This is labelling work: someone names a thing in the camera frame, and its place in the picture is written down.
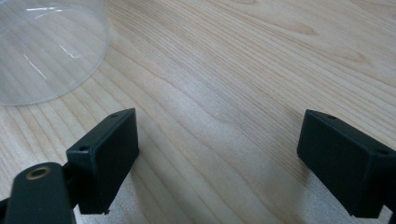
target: black mechanical part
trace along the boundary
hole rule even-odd
[[[64,167],[42,163],[17,175],[0,224],[75,223],[77,204],[82,214],[108,213],[139,154],[135,110],[108,116],[66,154]]]
[[[300,159],[354,217],[396,205],[396,152],[328,114],[306,110]]]

